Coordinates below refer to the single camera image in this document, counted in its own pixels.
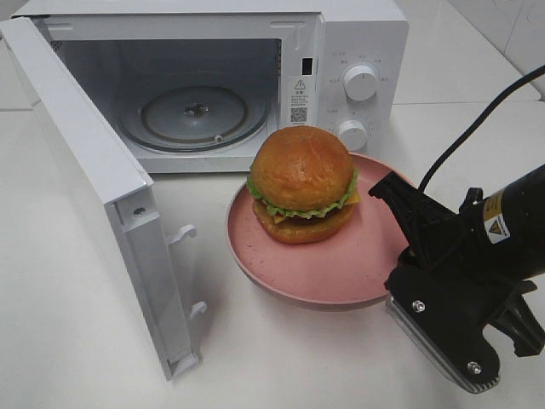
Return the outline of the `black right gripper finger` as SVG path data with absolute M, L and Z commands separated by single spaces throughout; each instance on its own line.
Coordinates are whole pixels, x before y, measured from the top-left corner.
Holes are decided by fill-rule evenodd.
M 387 204 L 408 242 L 399 265 L 434 268 L 460 244 L 457 214 L 419 192 L 396 172 L 383 177 L 369 195 Z

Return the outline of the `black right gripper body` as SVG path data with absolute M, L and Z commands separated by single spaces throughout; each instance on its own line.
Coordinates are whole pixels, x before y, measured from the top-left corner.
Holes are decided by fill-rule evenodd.
M 484 196 L 468 189 L 460 205 L 460 244 L 434 268 L 420 268 L 444 283 L 466 280 L 516 284 L 544 272 L 544 169 L 538 167 Z

